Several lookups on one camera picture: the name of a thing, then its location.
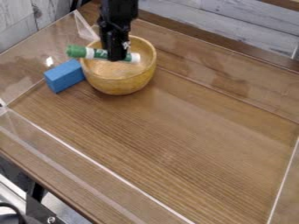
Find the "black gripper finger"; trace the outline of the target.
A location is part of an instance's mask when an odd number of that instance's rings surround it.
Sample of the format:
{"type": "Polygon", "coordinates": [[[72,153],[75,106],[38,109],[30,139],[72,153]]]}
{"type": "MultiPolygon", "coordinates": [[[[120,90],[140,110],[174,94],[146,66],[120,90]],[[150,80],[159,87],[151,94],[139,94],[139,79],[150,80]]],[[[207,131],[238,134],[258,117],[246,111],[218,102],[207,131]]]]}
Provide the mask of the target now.
{"type": "Polygon", "coordinates": [[[110,61],[120,61],[127,57],[128,33],[112,30],[107,33],[107,57],[110,61]]]}
{"type": "Polygon", "coordinates": [[[100,21],[99,23],[99,35],[103,48],[108,48],[108,32],[110,32],[110,25],[106,21],[100,21]]]}

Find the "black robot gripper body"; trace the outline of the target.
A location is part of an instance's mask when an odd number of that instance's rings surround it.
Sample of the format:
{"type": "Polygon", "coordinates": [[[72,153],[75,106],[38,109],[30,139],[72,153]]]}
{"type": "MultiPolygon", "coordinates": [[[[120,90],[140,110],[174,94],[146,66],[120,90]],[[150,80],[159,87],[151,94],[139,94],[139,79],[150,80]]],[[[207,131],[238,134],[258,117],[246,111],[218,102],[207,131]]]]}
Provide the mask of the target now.
{"type": "Polygon", "coordinates": [[[98,22],[106,21],[110,30],[131,32],[131,23],[138,18],[139,0],[102,0],[98,22]]]}

